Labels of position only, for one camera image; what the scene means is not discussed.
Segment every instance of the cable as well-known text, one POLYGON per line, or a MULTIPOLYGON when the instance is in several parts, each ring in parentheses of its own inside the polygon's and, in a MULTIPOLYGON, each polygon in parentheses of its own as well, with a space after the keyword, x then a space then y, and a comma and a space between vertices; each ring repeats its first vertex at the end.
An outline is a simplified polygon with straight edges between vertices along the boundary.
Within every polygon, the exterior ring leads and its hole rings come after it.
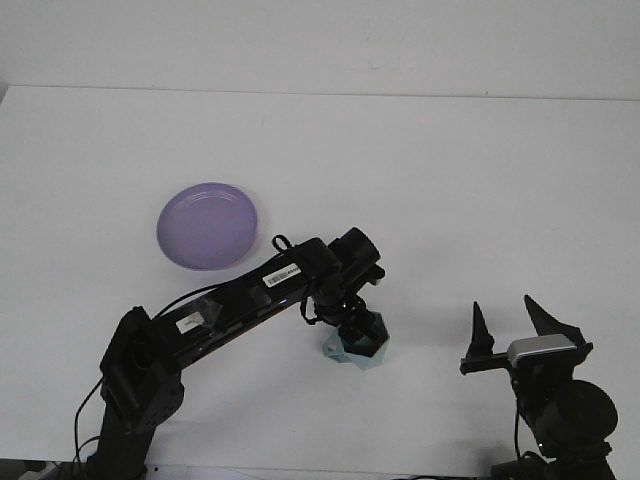
POLYGON ((478 480, 478 477, 450 477, 443 475, 417 475, 407 478, 394 478, 392 480, 478 480))
POLYGON ((71 471, 73 472, 73 464, 75 463, 76 458, 77 458, 78 459, 78 467, 80 469, 80 473, 85 478, 86 478, 86 476, 85 476, 85 473, 84 473, 84 469, 82 467, 82 462, 80 461, 80 448, 81 447, 79 446, 80 442, 78 441, 78 419, 80 418, 80 412, 82 412, 82 409, 87 404, 89 399, 93 396, 93 394, 96 393, 96 390, 98 390, 98 388, 100 388, 100 385, 102 385, 103 381, 104 381, 104 377, 100 378, 98 383, 96 383, 96 385, 91 389, 89 394, 85 397, 85 399, 80 404, 80 407, 78 407, 78 410, 76 411, 75 419, 73 421, 73 439, 74 439, 75 447, 76 447, 76 456, 74 457, 73 462, 71 462, 71 471))
POLYGON ((158 318, 161 315, 164 315, 165 313, 167 313, 167 311, 177 305, 178 303, 186 300, 189 297, 193 297, 194 295, 197 295, 199 293, 203 293, 203 292, 208 292, 209 290, 214 290, 216 288, 220 288, 220 287, 224 287, 225 285, 228 285, 229 283, 231 283, 231 281, 227 281, 227 282, 221 282, 221 283, 214 283, 213 285, 208 285, 206 287, 202 287, 202 288, 198 288, 197 290, 193 290, 192 292, 189 293, 185 293, 184 295, 182 295, 179 298, 176 298, 173 302, 171 302, 169 305, 167 305, 166 307, 164 307, 162 310, 160 310, 155 317, 158 318))
POLYGON ((518 459, 518 465, 520 465, 520 471, 525 480, 529 480, 529 474, 524 466, 522 455, 520 454, 520 444, 518 442, 518 426, 520 425, 520 402, 516 397, 516 419, 513 425, 513 446, 516 450, 516 458, 518 459))

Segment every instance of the label sticker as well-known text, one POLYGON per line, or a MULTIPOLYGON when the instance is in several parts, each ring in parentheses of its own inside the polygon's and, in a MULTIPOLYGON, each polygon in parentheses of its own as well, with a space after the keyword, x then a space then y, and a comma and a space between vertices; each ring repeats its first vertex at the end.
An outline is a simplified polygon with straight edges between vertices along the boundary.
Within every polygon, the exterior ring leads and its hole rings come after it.
POLYGON ((275 287, 277 284, 281 282, 284 282, 287 278, 291 278, 294 275, 298 275, 299 273, 302 273, 302 270, 300 270, 300 267, 297 266, 295 263, 292 263, 290 265, 287 265, 284 268, 281 268, 277 272, 273 272, 267 275, 266 277, 262 277, 262 280, 264 281, 267 287, 271 288, 271 287, 275 287))
POLYGON ((180 330, 180 333, 183 335, 189 330, 193 330, 202 325, 204 325, 204 318, 200 315, 200 312, 193 312, 188 317, 184 317, 182 320, 176 322, 176 327, 178 327, 178 330, 180 330))

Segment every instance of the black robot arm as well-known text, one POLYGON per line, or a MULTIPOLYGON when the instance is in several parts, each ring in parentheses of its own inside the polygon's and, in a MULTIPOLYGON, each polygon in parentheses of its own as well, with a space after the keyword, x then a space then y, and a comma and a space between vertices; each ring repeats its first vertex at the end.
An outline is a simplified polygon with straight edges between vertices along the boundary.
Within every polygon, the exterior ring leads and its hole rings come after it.
POLYGON ((463 374, 504 368, 511 377, 519 415, 536 439, 540 457, 497 465, 493 480, 615 480, 606 461, 605 441, 618 422, 609 396, 596 385, 573 379, 593 344, 580 329, 559 322, 529 296, 525 305, 537 337, 515 340, 504 353, 493 353, 493 337, 478 304, 463 374))
POLYGON ((182 370, 291 305, 301 302, 306 318, 311 298, 316 318, 308 322, 339 327, 345 348, 360 355, 386 342, 380 315, 357 295, 384 277, 380 254, 360 230, 329 245, 276 239, 279 253, 261 267, 153 319, 141 307, 122 318, 100 363, 106 410, 89 478, 140 478, 156 427, 182 403, 182 370))

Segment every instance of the white tabletop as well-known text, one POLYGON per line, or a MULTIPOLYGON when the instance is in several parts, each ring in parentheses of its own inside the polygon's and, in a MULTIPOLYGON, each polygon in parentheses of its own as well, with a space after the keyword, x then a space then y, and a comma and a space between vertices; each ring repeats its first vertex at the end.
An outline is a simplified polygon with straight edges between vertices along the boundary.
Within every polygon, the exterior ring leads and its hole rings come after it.
MULTIPOLYGON (((614 399, 635 471, 640 103, 12 87, 0 107, 0 457, 70 458, 73 415, 132 306, 157 312, 274 252, 359 226, 390 334, 362 372, 290 309, 184 372, 156 464, 481 474, 513 459, 508 376, 458 372, 478 300, 496 351, 529 293, 595 344, 576 377, 614 399), (244 189, 260 236, 219 272, 173 265, 155 222, 203 181, 244 189)), ((103 409, 83 413, 81 437, 103 409)), ((524 448, 533 443, 523 432, 524 448)))

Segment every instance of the purple plate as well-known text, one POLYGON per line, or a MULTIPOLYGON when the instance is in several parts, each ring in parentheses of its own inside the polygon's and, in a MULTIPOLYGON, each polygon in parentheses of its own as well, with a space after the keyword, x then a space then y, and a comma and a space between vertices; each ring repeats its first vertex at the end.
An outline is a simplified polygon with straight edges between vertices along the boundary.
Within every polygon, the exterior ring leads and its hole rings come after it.
POLYGON ((183 190, 158 218, 158 243, 178 265, 219 270, 238 261, 256 238, 258 215, 243 192, 225 183, 183 190))

